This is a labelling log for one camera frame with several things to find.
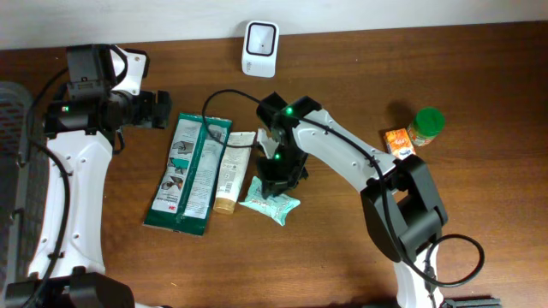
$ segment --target wall sensor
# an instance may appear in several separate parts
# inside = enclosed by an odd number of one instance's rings
[[[251,21],[246,26],[241,53],[241,70],[258,77],[274,77],[280,30],[268,21]]]

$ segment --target wooden table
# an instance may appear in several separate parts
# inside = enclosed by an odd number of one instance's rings
[[[449,213],[444,232],[470,235],[486,251],[482,273],[444,295],[548,305],[548,24],[280,39],[273,79],[242,73],[242,38],[123,45],[148,52],[142,88],[169,91],[174,108],[166,131],[127,128],[127,148],[110,163],[101,233],[108,276],[139,302],[174,307],[304,307],[396,295],[392,263],[367,235],[358,194],[314,157],[310,178],[289,193],[301,205],[285,227],[241,206],[232,216],[211,215],[203,238],[141,226],[177,113],[198,113],[212,92],[235,88],[258,98],[276,91],[289,102],[308,95],[379,149],[379,131],[406,126],[423,107],[442,110],[445,130],[417,152]],[[0,63],[0,79],[37,93],[66,60],[63,49],[18,50],[1,52]],[[254,112],[230,94],[210,110],[236,131],[258,127]],[[477,255],[453,241],[438,260],[448,281],[467,274]]]

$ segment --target orange box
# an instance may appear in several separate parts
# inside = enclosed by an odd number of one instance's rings
[[[411,154],[415,154],[411,139],[405,128],[389,131],[384,134],[384,141],[388,151],[395,157],[403,159]]]

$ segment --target black cable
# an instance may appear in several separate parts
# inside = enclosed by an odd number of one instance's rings
[[[61,71],[59,71],[57,74],[55,74],[51,79],[48,80],[48,82],[45,84],[44,88],[42,88],[42,91],[38,94],[38,96],[34,99],[33,104],[29,107],[27,111],[27,130],[26,135],[28,142],[30,145],[36,146],[40,151],[42,151],[47,157],[49,157],[54,164],[59,168],[59,171],[61,173],[61,177],[63,179],[63,187],[64,187],[64,207],[63,207],[63,216],[61,218],[61,225],[59,226],[59,233],[57,234],[57,241],[55,244],[55,247],[53,249],[53,253],[51,254],[50,263],[48,264],[47,269],[45,270],[44,276],[42,277],[42,281],[38,285],[38,287],[34,290],[33,295],[25,302],[23,305],[24,308],[31,308],[37,306],[39,303],[39,297],[42,295],[42,292],[45,290],[45,287],[47,285],[47,282],[50,280],[51,273],[55,269],[55,265],[57,263],[57,260],[59,259],[59,255],[61,253],[61,247],[63,244],[63,237],[65,235],[65,230],[67,228],[67,221],[69,220],[69,207],[70,207],[70,185],[69,185],[69,174],[67,173],[67,170],[63,167],[63,164],[61,163],[61,160],[52,152],[50,151],[46,146],[41,145],[37,140],[34,140],[31,138],[30,132],[30,117],[33,116],[34,107],[38,104],[39,100],[45,95],[48,88],[63,74],[65,74],[69,69],[64,68]]]
[[[122,153],[123,149],[126,148],[126,141],[123,138],[122,134],[122,128],[120,127],[119,130],[116,131],[116,135],[118,136],[118,141],[120,141],[120,149],[116,150],[114,146],[112,147],[112,155],[119,155]]]
[[[40,282],[38,287],[34,290],[33,295],[31,295],[31,297],[23,305],[24,308],[31,308],[31,307],[33,308],[37,306],[39,297],[42,295],[42,292],[44,291],[47,285],[47,282],[50,280],[51,273],[55,269],[55,264],[57,263],[57,260],[59,259],[59,255],[61,253],[61,246],[63,243],[65,230],[67,228],[67,221],[69,220],[69,206],[70,206],[69,174],[67,173],[67,170],[63,167],[61,160],[59,160],[59,158],[57,158],[57,156],[53,154],[53,152],[51,152],[47,147],[41,145],[40,143],[36,142],[33,139],[30,139],[29,141],[31,142],[32,145],[36,146],[40,151],[42,151],[45,155],[51,158],[51,160],[59,168],[59,171],[61,172],[61,177],[63,178],[65,200],[64,200],[64,208],[63,208],[63,217],[61,218],[61,225],[59,226],[59,233],[57,235],[55,248],[53,249],[53,253],[51,254],[50,263],[48,264],[48,267],[45,270],[44,276],[42,277],[42,281]]]
[[[257,98],[254,98],[252,97],[251,95],[248,95],[242,91],[238,91],[238,90],[235,90],[235,89],[224,89],[224,90],[220,90],[220,91],[217,91],[215,93],[213,93],[212,95],[210,95],[204,102],[204,107],[202,107],[202,121],[204,122],[204,125],[205,125],[205,130],[207,131],[207,133],[209,134],[209,137],[212,138],[213,140],[217,141],[218,143],[220,143],[221,145],[226,145],[227,147],[230,147],[230,148],[235,148],[235,149],[244,149],[244,148],[251,148],[251,147],[254,147],[254,143],[252,143],[251,145],[229,145],[228,144],[228,139],[227,139],[227,142],[223,142],[220,138],[217,138],[216,136],[213,135],[213,133],[211,132],[211,130],[209,129],[209,125],[207,124],[207,119],[206,119],[206,110],[207,110],[207,106],[209,105],[209,103],[211,102],[211,99],[216,97],[218,94],[221,94],[221,93],[226,93],[226,92],[231,92],[231,93],[236,93],[236,94],[240,94],[242,95],[243,97],[245,98],[249,98],[251,99],[252,101],[254,101],[255,103],[257,104],[261,104],[261,102],[257,99]]]
[[[68,82],[63,82],[59,88],[57,88],[57,92],[55,92],[55,95],[53,96],[54,101],[63,100],[65,94],[67,94],[67,90],[69,89],[67,84]]]
[[[30,127],[30,119],[31,119],[31,115],[32,113],[34,112],[34,107],[36,107],[36,104],[38,104],[38,102],[40,101],[40,99],[42,99],[42,97],[45,95],[45,93],[48,91],[48,89],[50,88],[50,86],[57,80],[59,79],[59,77],[63,76],[63,74],[67,73],[69,71],[69,68],[63,68],[62,70],[60,70],[59,72],[57,72],[55,75],[53,75],[53,77],[51,77],[48,82],[45,83],[44,87],[42,88],[42,90],[40,91],[40,93],[38,93],[38,95],[36,96],[36,98],[34,99],[33,101],[33,104],[28,108],[27,110],[27,138],[30,138],[30,130],[32,129]]]
[[[251,100],[253,100],[257,104],[261,104],[260,100],[258,100],[257,98],[254,98],[254,97],[252,97],[252,96],[250,96],[250,95],[248,95],[244,92],[240,92],[238,90],[233,90],[233,89],[221,90],[221,91],[217,91],[217,92],[213,93],[205,101],[204,108],[202,109],[202,117],[204,117],[206,107],[207,107],[207,104],[209,103],[209,101],[213,97],[215,97],[216,95],[218,95],[220,93],[224,93],[224,92],[234,92],[234,93],[240,94],[244,97],[250,98]],[[466,241],[469,241],[470,243],[472,243],[474,246],[476,246],[478,248],[478,253],[479,253],[478,264],[476,265],[475,269],[470,274],[468,274],[467,276],[465,276],[464,278],[462,278],[461,280],[458,280],[458,281],[442,282],[442,281],[438,281],[434,278],[431,278],[430,276],[425,274],[422,270],[417,268],[414,265],[413,261],[411,261],[411,259],[409,258],[408,254],[405,252],[405,250],[402,246],[402,243],[400,242],[400,240],[396,236],[396,231],[394,229],[394,225],[393,225],[392,219],[390,217],[390,211],[389,211],[389,207],[388,207],[387,189],[386,189],[386,184],[384,183],[383,171],[378,166],[378,163],[375,161],[374,157],[372,157],[369,153],[367,153],[365,150],[363,150],[354,141],[352,141],[351,139],[349,139],[346,136],[338,133],[337,131],[333,130],[332,128],[330,128],[326,125],[320,124],[318,122],[315,122],[315,121],[312,121],[312,120],[309,120],[309,119],[306,119],[306,118],[301,118],[301,117],[298,117],[298,116],[295,116],[295,115],[288,115],[288,114],[284,113],[284,116],[294,118],[294,119],[297,119],[299,121],[303,121],[305,123],[314,125],[315,127],[322,128],[323,130],[325,130],[328,133],[333,133],[339,139],[342,139],[343,141],[345,141],[346,143],[348,143],[349,145],[354,147],[359,153],[361,153],[371,163],[371,165],[375,168],[375,171],[378,174],[379,188],[382,192],[384,192],[384,193],[381,194],[381,198],[383,200],[384,219],[386,220],[386,225],[387,225],[390,237],[392,238],[392,241],[394,242],[394,244],[396,246],[396,251],[397,251],[398,255],[400,255],[400,258],[402,258],[402,261],[407,266],[409,266],[420,278],[422,278],[424,281],[426,281],[428,283],[431,283],[432,285],[437,286],[437,287],[459,287],[459,286],[471,281],[477,274],[479,274],[479,272],[481,271],[481,269],[483,268],[483,265],[485,263],[485,252],[483,250],[483,247],[481,246],[481,244],[478,241],[476,241],[476,240],[474,240],[474,239],[472,239],[472,238],[470,238],[466,235],[461,235],[461,234],[448,234],[448,235],[442,236],[438,240],[434,241],[434,243],[432,243],[432,245],[430,246],[428,252],[426,253],[426,256],[427,256],[426,261],[428,263],[430,262],[429,257],[432,255],[433,248],[435,248],[441,242],[443,242],[445,240],[449,240],[449,239],[454,239],[454,238],[459,238],[459,239],[462,239],[462,240],[466,240]],[[211,131],[207,127],[206,121],[204,121],[204,123],[205,123],[205,127],[206,127],[207,132],[210,134],[210,137],[213,138]],[[215,139],[215,140],[217,142],[221,143],[221,144],[224,144],[224,142],[221,142],[221,140],[219,140],[219,139]]]
[[[428,294],[428,297],[430,298],[430,301],[432,302],[432,308],[438,308],[436,305],[436,299],[434,298],[434,292],[430,292]]]

